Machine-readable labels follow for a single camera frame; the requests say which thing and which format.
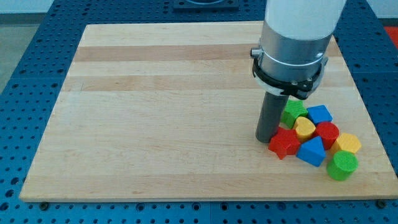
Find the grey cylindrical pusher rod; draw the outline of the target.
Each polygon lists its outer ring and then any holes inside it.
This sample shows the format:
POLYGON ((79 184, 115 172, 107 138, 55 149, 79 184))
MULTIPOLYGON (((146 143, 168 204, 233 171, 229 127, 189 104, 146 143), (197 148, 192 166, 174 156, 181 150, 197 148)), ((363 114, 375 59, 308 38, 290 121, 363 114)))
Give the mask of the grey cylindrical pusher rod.
POLYGON ((289 97, 273 95, 265 92, 262 108, 256 128, 256 138, 263 143, 269 143, 276 134, 282 113, 289 97))

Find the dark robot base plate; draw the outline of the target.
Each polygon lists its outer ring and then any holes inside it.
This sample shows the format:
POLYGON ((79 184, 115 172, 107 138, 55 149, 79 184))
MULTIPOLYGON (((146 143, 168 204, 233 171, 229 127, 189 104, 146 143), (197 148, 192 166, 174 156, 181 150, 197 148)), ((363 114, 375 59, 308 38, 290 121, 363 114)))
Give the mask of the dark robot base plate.
POLYGON ((239 0, 172 0, 174 11, 238 9, 239 0))

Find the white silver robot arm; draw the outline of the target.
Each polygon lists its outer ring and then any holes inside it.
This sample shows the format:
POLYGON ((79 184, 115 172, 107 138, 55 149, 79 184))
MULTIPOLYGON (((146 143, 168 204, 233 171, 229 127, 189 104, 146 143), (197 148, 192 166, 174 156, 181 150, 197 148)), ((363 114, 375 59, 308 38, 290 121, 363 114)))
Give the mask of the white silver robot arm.
POLYGON ((345 0, 267 0, 261 37, 250 51, 265 91, 256 138, 269 143, 290 96, 307 99, 320 85, 325 55, 345 0))

